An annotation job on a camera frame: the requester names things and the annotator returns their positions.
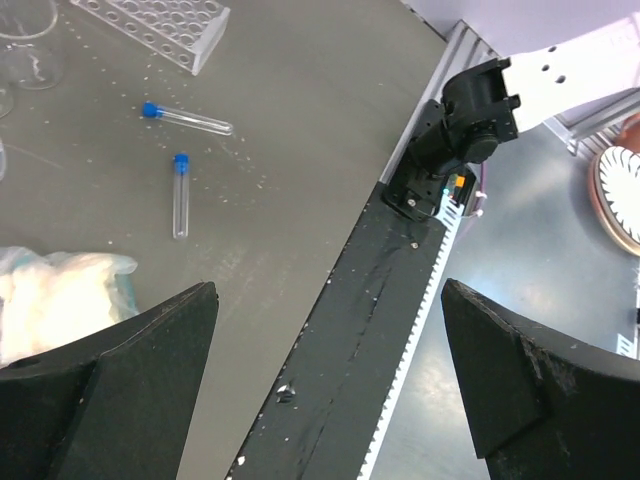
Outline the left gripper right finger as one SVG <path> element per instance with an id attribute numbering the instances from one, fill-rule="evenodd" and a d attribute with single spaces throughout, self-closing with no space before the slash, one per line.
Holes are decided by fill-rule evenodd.
<path id="1" fill-rule="evenodd" d="M 639 363 L 445 282 L 448 343 L 493 479 L 636 479 Z"/>

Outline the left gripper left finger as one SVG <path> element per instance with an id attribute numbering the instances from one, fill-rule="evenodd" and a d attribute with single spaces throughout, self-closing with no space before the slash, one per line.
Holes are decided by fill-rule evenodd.
<path id="1" fill-rule="evenodd" d="M 218 308 L 201 282 L 2 368 L 2 478 L 176 478 Z"/>

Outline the blue-capped test tube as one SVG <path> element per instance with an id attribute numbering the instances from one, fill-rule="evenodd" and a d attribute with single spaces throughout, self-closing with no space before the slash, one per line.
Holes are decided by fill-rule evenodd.
<path id="1" fill-rule="evenodd" d="M 190 164 L 185 153 L 174 157 L 173 237 L 186 239 L 189 227 Z"/>
<path id="2" fill-rule="evenodd" d="M 153 102 L 143 103 L 142 116 L 221 136 L 231 136 L 234 133 L 234 126 L 229 122 L 169 108 Z"/>

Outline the clear test tube rack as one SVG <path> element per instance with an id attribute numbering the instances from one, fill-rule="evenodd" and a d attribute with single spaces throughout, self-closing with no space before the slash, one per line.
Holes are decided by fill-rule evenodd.
<path id="1" fill-rule="evenodd" d="M 213 0 L 76 0 L 72 4 L 193 76 L 223 37 L 231 12 Z"/>

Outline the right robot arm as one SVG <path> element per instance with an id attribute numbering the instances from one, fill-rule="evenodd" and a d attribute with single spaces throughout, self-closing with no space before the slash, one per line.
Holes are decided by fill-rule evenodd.
<path id="1" fill-rule="evenodd" d="M 422 222 L 454 199 L 449 179 L 466 165 L 560 113 L 638 85 L 636 12 L 508 56 L 458 21 L 385 168 L 382 200 Z"/>

